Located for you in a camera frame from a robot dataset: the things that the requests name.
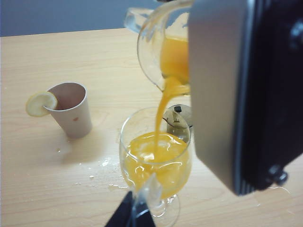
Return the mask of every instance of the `gray wall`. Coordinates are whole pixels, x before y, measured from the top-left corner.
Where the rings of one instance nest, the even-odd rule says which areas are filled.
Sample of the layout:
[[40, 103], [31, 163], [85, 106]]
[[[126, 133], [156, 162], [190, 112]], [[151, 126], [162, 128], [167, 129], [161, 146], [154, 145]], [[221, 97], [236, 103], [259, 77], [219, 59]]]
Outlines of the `gray wall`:
[[153, 0], [1, 0], [1, 36], [123, 27], [128, 7]]

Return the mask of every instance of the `lemon slice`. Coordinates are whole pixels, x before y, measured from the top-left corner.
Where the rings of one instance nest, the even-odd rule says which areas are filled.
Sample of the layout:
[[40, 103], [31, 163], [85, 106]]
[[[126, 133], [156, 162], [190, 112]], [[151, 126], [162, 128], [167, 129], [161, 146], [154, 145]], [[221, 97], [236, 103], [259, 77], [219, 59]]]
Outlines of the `lemon slice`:
[[46, 106], [49, 109], [55, 109], [57, 106], [57, 99], [53, 93], [48, 91], [41, 91], [32, 95], [26, 103], [27, 114], [33, 117], [42, 117], [49, 114]]

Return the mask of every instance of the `paper cup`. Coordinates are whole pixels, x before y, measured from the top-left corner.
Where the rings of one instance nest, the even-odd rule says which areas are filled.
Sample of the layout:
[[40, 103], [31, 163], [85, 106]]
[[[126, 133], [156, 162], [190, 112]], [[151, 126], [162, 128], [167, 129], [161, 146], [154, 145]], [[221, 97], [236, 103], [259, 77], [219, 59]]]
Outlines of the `paper cup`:
[[55, 110], [45, 107], [70, 138], [81, 138], [92, 129], [86, 88], [78, 83], [66, 82], [48, 90], [58, 105]]

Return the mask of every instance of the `cup rim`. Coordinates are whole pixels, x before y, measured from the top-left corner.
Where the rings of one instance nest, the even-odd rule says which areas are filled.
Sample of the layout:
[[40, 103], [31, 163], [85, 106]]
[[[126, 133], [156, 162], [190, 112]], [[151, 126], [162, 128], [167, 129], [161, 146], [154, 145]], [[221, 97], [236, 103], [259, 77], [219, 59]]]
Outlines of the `cup rim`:
[[157, 109], [157, 107], [155, 106], [151, 106], [151, 107], [146, 107], [146, 108], [143, 108], [143, 109], [140, 109], [140, 110], [137, 110], [136, 112], [132, 113], [130, 116], [128, 116], [128, 118], [124, 121], [123, 125], [122, 125], [122, 128], [121, 128], [121, 131], [120, 131], [120, 145], [122, 145], [123, 147], [123, 152], [126, 152], [129, 156], [131, 156], [132, 158], [134, 158], [136, 161], [138, 162], [141, 162], [141, 163], [144, 163], [144, 164], [148, 164], [148, 165], [161, 165], [161, 164], [167, 164], [167, 163], [170, 163], [170, 162], [173, 162], [174, 160], [178, 159], [179, 157], [181, 157], [187, 150], [188, 150], [188, 147], [189, 147], [189, 144], [191, 142], [191, 132], [190, 132], [190, 128], [188, 126], [188, 132], [189, 132], [189, 138], [188, 138], [188, 142], [187, 142], [187, 145], [186, 145], [186, 148], [183, 149], [183, 151], [177, 155], [176, 157], [172, 158], [172, 159], [169, 159], [165, 162], [145, 162], [145, 161], [142, 161], [140, 159], [138, 159], [135, 155], [131, 154], [129, 152], [129, 150], [125, 147], [125, 144], [122, 142], [122, 132], [123, 132], [123, 129], [124, 127], [126, 126], [126, 124], [128, 123], [128, 121], [135, 115], [137, 114], [138, 112], [142, 111], [142, 110], [146, 110], [146, 109]]
[[71, 108], [68, 108], [68, 109], [64, 109], [64, 110], [53, 110], [53, 109], [49, 109], [48, 107], [46, 106], [43, 106], [46, 110], [50, 111], [50, 112], [57, 112], [57, 113], [60, 113], [60, 112], [66, 112], [66, 111], [69, 111], [69, 110], [72, 110], [72, 109], [75, 109], [77, 108], [78, 106], [82, 105], [82, 103], [85, 101], [86, 97], [87, 97], [87, 90], [86, 90], [86, 87], [83, 85], [83, 84], [80, 84], [80, 83], [77, 83], [77, 82], [63, 82], [63, 83], [60, 83], [60, 84], [56, 84], [54, 86], [52, 86], [51, 88], [49, 88], [47, 91], [50, 92], [49, 90], [51, 90], [52, 88], [56, 87], [56, 86], [59, 86], [59, 85], [62, 85], [62, 84], [77, 84], [77, 85], [80, 85], [82, 88], [84, 88], [84, 97], [83, 99], [81, 100], [81, 102], [79, 102], [77, 105], [71, 107]]

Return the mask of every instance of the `screw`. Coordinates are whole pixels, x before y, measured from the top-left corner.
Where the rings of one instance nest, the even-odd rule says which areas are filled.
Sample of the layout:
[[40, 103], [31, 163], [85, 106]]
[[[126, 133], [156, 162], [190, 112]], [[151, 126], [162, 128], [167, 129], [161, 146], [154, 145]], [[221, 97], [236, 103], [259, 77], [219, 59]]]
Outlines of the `screw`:
[[174, 107], [175, 112], [180, 113], [182, 112], [181, 106], [177, 105]]
[[283, 185], [288, 179], [288, 174], [279, 165], [273, 165], [269, 169], [270, 179], [277, 185]]

